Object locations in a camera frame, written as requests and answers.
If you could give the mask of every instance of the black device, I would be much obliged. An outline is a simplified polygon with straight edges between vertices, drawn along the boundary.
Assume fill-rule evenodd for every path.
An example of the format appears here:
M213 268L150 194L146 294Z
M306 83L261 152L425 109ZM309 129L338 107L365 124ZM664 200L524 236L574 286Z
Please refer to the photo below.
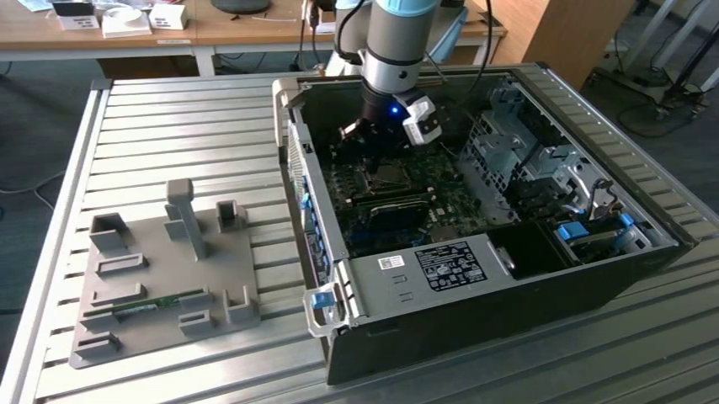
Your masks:
M473 74L424 91L454 97ZM694 245L521 68L488 68L438 139L382 154L337 132L360 79L296 80L286 190L328 384L598 308Z

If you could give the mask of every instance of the white label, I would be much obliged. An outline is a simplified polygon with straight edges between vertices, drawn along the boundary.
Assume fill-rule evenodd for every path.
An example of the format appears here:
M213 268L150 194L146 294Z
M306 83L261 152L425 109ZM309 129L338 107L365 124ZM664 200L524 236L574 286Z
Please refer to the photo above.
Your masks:
M377 262L380 263L381 270L404 266L404 260L401 255L380 258L377 259Z
M157 40L157 45L188 44L189 40Z

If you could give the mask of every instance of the power supply label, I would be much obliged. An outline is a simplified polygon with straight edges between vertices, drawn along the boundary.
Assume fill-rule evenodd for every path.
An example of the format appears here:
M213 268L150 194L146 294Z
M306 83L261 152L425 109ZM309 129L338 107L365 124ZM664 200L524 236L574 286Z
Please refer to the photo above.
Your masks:
M414 252L429 287L436 292L486 280L466 242Z

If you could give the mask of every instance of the motherboard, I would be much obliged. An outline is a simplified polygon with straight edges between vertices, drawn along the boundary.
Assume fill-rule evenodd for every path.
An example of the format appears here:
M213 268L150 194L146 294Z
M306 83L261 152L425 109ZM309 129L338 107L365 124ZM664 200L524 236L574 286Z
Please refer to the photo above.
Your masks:
M352 258L452 240L488 226L444 145L324 167Z

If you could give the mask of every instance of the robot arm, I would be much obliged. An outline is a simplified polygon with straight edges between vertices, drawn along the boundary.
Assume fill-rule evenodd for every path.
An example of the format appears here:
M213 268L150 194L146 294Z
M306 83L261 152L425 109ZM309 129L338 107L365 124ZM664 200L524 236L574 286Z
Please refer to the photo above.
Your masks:
M441 5L438 0L373 0L369 5L368 1L337 2L333 57L349 66L362 65L364 106L342 135L350 136L368 126L381 127L400 114L409 143L422 145L438 137L441 128L434 105L414 87L418 71L430 37L429 50L437 59L450 53L466 9L460 0Z

